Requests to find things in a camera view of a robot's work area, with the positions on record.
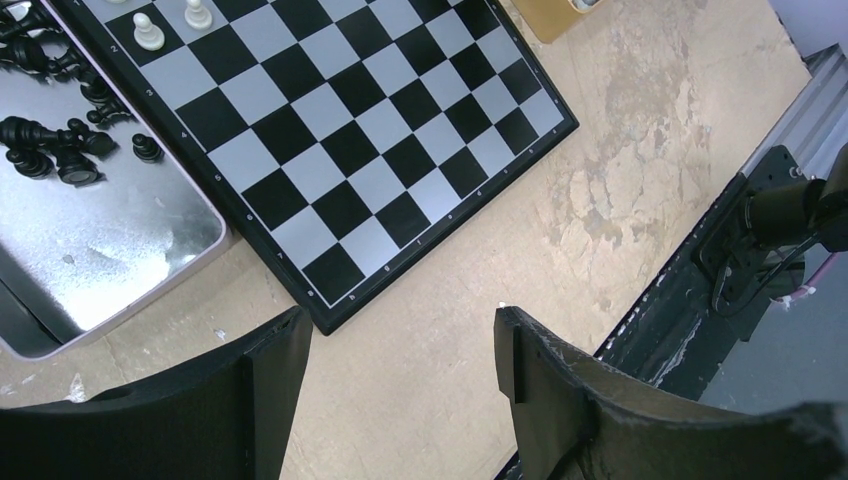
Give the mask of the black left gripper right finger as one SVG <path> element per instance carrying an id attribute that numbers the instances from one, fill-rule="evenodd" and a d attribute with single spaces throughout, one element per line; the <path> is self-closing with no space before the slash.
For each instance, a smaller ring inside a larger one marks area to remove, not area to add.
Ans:
<path id="1" fill-rule="evenodd" d="M 749 415 L 655 388 L 518 307 L 494 320 L 500 391 L 526 479 L 843 479 L 847 406 Z"/>

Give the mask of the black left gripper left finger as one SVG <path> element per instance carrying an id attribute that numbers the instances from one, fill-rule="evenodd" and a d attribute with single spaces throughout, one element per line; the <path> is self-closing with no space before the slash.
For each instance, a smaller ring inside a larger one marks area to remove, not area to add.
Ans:
<path id="1" fill-rule="evenodd" d="M 276 479 L 313 324 L 292 307 L 146 378 L 1 413 L 5 479 Z"/>

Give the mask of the white pawn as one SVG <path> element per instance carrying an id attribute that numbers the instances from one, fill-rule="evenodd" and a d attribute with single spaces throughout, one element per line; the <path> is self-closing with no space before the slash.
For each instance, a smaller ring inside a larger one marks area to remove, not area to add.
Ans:
<path id="1" fill-rule="evenodd" d="M 142 12 L 135 13 L 133 21 L 133 38 L 136 44 L 146 51 L 157 51 L 164 47 L 165 35 L 160 27 L 153 23 L 150 17 Z"/>

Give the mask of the silver tin with black pieces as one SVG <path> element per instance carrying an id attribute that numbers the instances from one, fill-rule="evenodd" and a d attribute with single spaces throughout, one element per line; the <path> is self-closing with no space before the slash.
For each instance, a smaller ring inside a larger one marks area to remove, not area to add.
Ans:
<path id="1" fill-rule="evenodd" d="M 1 166 L 1 347 L 26 360 L 94 340 L 218 257 L 223 217 L 171 157 L 131 151 L 144 123 L 110 129 L 114 150 L 83 187 Z"/>

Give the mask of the black pawn chess piece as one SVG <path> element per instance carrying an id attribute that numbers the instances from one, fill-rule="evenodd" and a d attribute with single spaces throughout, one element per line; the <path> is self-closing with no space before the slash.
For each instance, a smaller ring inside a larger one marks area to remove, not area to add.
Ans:
<path id="1" fill-rule="evenodd" d="M 54 170 L 53 161 L 39 150 L 10 149 L 5 157 L 20 175 L 30 179 L 46 178 Z"/>

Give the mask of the black king chess piece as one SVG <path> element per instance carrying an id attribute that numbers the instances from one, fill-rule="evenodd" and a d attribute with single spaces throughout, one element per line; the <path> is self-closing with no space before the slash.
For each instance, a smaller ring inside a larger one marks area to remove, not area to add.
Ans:
<path id="1" fill-rule="evenodd" d="M 9 116 L 1 121 L 1 142 L 7 147 L 18 149 L 82 146 L 82 140 L 72 131 L 51 130 L 39 122 L 17 116 Z"/>

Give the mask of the black pawn near tin edge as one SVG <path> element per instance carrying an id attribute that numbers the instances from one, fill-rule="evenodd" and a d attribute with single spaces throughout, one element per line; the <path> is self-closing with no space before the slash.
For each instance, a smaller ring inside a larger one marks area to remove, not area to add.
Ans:
<path id="1" fill-rule="evenodd" d="M 133 154 L 142 162 L 155 164 L 161 160 L 162 148 L 152 137 L 136 133 L 132 136 L 131 142 Z"/>

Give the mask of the black and white chessboard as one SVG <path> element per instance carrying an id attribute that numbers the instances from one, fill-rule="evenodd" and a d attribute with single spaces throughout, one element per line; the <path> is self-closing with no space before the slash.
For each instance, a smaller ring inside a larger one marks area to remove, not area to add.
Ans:
<path id="1" fill-rule="evenodd" d="M 203 3 L 45 8 L 324 334 L 579 125 L 497 1 Z"/>

